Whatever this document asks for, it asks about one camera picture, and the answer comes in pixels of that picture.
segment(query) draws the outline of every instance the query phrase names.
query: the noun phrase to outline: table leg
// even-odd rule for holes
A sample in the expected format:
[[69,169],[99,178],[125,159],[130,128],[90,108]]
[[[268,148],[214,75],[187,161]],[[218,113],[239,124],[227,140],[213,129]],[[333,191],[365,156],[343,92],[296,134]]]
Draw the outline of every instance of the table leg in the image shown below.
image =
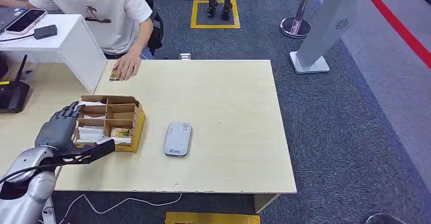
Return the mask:
[[43,223],[57,224],[57,222],[55,221],[55,212],[54,212],[54,205],[52,203],[52,197],[49,197],[49,199],[46,201],[45,206],[43,207],[43,210],[42,210]]
[[259,214],[279,196],[280,194],[254,194],[256,214]]

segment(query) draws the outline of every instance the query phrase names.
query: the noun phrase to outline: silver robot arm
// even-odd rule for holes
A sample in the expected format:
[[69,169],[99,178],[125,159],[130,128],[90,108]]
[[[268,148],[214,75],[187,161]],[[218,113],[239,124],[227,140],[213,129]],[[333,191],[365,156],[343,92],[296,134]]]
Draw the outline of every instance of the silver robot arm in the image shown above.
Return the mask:
[[0,224],[35,224],[56,184],[55,169],[89,164],[115,150],[114,140],[76,148],[72,134],[82,108],[78,102],[56,112],[46,122],[35,147],[21,153],[0,180]]

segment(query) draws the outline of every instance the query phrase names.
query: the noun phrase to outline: cardboard box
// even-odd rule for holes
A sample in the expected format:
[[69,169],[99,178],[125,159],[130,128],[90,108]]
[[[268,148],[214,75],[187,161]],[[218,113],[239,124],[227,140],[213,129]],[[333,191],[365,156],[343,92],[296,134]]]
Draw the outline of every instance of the cardboard box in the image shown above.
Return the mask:
[[[116,95],[83,95],[83,101],[100,102],[106,105],[84,106],[78,116],[77,128],[82,126],[102,126],[103,134],[111,136],[113,127],[123,127],[132,129],[131,143],[121,143],[115,145],[115,151],[136,152],[141,140],[141,134],[145,122],[145,113],[139,101],[130,96]],[[84,118],[105,116],[105,119]],[[75,130],[75,136],[79,139],[79,131]],[[88,143],[75,143],[77,147],[83,147]]]

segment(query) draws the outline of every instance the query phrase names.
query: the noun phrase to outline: white t-shirt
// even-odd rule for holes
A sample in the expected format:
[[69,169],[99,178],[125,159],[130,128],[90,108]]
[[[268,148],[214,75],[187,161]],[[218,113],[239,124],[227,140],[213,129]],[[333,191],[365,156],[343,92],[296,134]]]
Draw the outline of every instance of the white t-shirt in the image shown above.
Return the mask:
[[135,41],[139,23],[152,13],[145,0],[29,0],[40,9],[61,9],[81,14],[107,54],[128,52]]

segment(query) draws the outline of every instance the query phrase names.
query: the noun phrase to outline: light wood tabletop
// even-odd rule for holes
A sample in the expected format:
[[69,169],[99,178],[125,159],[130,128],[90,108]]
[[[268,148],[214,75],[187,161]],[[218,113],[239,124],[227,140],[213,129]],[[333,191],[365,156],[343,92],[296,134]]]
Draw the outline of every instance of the light wood tabletop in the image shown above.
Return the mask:
[[[32,69],[35,76],[24,81],[31,87],[24,110],[17,114],[0,114],[2,174],[19,154],[34,148],[40,128],[54,112],[88,93],[64,63],[27,63],[25,67]],[[11,78],[14,77],[15,72],[11,72]]]
[[[139,100],[146,119],[138,152],[64,166],[56,190],[252,193],[256,212],[280,194],[296,192],[270,61],[143,60],[137,76],[108,81],[114,62],[95,94]],[[8,149],[2,162],[11,164],[33,147],[52,113],[86,94],[73,75],[50,76],[56,80],[30,83],[34,93],[23,112],[0,115],[0,143]],[[163,154],[166,130],[175,121],[193,127],[186,157]]]

